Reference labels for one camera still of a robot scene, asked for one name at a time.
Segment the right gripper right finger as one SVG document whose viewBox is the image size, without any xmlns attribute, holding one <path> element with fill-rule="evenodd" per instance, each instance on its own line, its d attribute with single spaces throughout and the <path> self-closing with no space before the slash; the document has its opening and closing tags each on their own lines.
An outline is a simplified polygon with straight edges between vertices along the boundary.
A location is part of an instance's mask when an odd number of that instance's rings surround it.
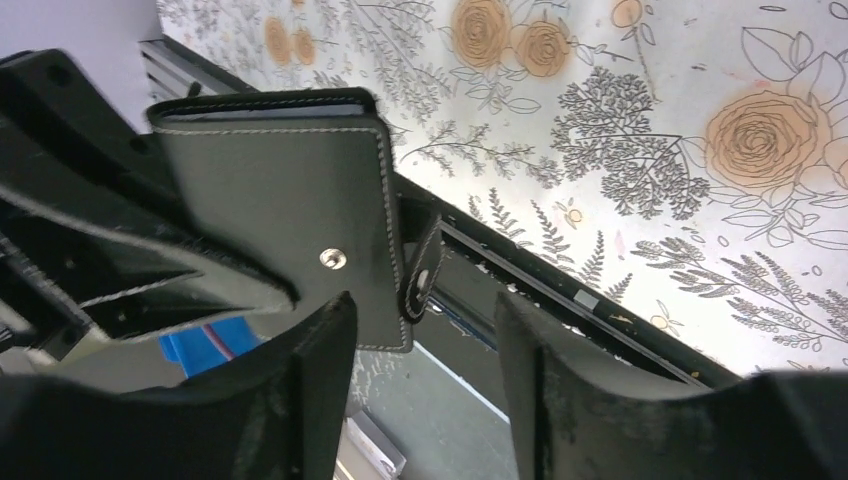
<svg viewBox="0 0 848 480">
<path fill-rule="evenodd" d="M 495 305 L 522 479 L 843 479 L 847 376 L 773 371 L 711 390 L 629 366 L 508 294 Z"/>
</svg>

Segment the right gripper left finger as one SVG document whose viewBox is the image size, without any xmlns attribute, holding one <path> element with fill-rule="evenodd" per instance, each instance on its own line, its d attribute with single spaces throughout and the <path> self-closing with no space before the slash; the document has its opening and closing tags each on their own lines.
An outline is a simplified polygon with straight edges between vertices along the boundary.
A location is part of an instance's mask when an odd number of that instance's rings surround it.
<svg viewBox="0 0 848 480">
<path fill-rule="evenodd" d="M 5 479 L 329 479 L 357 340 L 348 293 L 171 388 L 1 381 Z"/>
</svg>

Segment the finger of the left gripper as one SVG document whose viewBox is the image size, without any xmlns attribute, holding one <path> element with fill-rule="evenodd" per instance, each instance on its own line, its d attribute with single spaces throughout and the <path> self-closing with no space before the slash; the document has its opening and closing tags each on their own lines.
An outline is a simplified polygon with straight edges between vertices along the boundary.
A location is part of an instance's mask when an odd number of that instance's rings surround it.
<svg viewBox="0 0 848 480">
<path fill-rule="evenodd" d="M 60 49 L 1 61 L 1 249 L 19 315 L 106 341 L 295 307 L 188 223 L 156 143 Z"/>
</svg>

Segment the black leather card holder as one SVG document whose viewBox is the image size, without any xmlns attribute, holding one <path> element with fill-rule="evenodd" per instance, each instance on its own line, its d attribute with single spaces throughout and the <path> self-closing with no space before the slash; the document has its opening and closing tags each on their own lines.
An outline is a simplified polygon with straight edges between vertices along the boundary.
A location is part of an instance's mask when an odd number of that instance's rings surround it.
<svg viewBox="0 0 848 480">
<path fill-rule="evenodd" d="M 444 258 L 441 215 L 394 171 L 370 91 L 198 96 L 147 119 L 191 224 L 293 288 L 285 322 L 347 291 L 360 349 L 410 351 Z"/>
</svg>

